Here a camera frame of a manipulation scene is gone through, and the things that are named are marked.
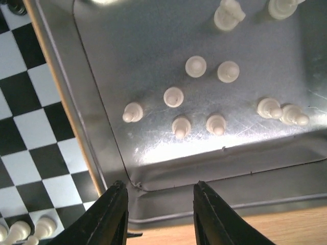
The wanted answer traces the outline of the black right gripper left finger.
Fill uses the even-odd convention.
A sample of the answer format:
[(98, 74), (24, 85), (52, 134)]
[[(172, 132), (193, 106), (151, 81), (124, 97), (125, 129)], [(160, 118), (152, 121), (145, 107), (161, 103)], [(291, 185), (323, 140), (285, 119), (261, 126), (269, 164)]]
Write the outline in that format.
[(51, 240), (57, 245), (126, 244), (128, 191), (115, 181), (72, 225)]

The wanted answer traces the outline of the black white chess board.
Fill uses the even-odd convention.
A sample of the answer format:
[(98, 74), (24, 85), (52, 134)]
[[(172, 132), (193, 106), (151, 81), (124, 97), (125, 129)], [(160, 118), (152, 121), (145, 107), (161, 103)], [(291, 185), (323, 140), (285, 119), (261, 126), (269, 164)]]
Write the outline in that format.
[(1, 226), (60, 234), (97, 198), (31, 20), (1, 5)]

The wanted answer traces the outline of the yellow metal tin box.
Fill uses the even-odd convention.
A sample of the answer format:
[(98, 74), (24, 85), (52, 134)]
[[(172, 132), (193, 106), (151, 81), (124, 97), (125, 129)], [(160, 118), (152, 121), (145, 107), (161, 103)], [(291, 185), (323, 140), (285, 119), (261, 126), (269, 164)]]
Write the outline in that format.
[[(95, 184), (129, 193), (131, 230), (193, 221), (193, 186), (210, 185), (239, 215), (326, 205), (326, 1), (275, 20), (267, 1), (240, 1), (244, 20), (214, 24), (219, 1), (25, 1)], [(185, 63), (206, 61), (190, 77)], [(240, 68), (231, 83), (221, 63)], [(184, 94), (177, 108), (164, 92)], [(258, 115), (260, 100), (301, 107), (306, 126)], [(125, 107), (144, 116), (126, 123)], [(223, 135), (207, 119), (226, 120)], [(191, 131), (177, 139), (178, 116)]]

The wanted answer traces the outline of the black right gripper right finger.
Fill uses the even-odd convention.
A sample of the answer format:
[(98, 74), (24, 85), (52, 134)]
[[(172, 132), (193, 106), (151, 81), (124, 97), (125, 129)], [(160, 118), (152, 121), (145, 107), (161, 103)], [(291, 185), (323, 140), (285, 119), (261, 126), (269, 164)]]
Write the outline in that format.
[(194, 185), (193, 207), (196, 244), (274, 244), (204, 181)]

